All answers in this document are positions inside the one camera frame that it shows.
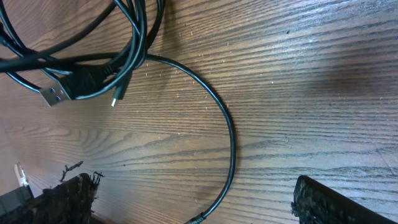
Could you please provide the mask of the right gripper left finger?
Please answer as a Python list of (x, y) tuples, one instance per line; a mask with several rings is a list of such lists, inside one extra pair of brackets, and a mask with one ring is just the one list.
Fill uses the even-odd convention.
[(95, 224), (102, 223), (91, 209), (97, 199), (96, 193), (103, 174), (81, 173), (65, 180), (66, 174), (82, 165), (65, 166), (60, 184), (54, 188), (43, 189), (42, 194), (1, 215), (1, 224)]

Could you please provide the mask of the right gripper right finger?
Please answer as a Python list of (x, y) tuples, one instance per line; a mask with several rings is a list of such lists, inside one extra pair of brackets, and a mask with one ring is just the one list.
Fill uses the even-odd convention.
[(306, 175), (297, 179), (291, 208), (300, 224), (397, 224)]

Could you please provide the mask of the black cable silver plug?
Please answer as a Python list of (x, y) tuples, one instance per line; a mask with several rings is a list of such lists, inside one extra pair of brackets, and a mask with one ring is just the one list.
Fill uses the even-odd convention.
[(230, 187), (233, 183), (234, 174), (235, 174), (236, 165), (237, 165), (236, 159), (237, 159), (237, 148), (238, 148), (237, 134), (236, 134), (236, 128), (234, 125), (234, 121), (233, 121), (233, 118), (232, 118), (227, 106), (225, 105), (225, 103), (223, 102), (223, 100), (219, 96), (219, 94), (217, 94), (217, 92), (211, 87), (211, 85), (205, 79), (200, 77), (193, 70), (189, 69), (188, 67), (182, 65), (181, 63), (179, 63), (175, 60), (161, 57), (158, 55), (148, 54), (147, 59), (170, 65), (172, 67), (175, 67), (175, 68), (181, 70), (182, 72), (186, 73), (190, 77), (192, 77), (214, 99), (215, 103), (220, 108), (220, 110), (225, 118), (227, 127), (228, 127), (229, 141), (230, 141), (230, 159), (229, 159), (228, 177), (226, 179), (226, 182), (225, 182), (221, 192), (219, 193), (219, 195), (217, 196), (215, 201), (204, 212), (201, 212), (197, 216), (195, 216), (195, 217), (189, 219), (187, 222), (185, 222), (185, 224), (199, 224), (199, 223), (203, 222), (204, 220), (206, 220), (206, 218), (217, 209), (217, 207), (220, 205), (220, 203), (223, 201), (223, 199), (227, 195), (228, 190), (230, 189)]

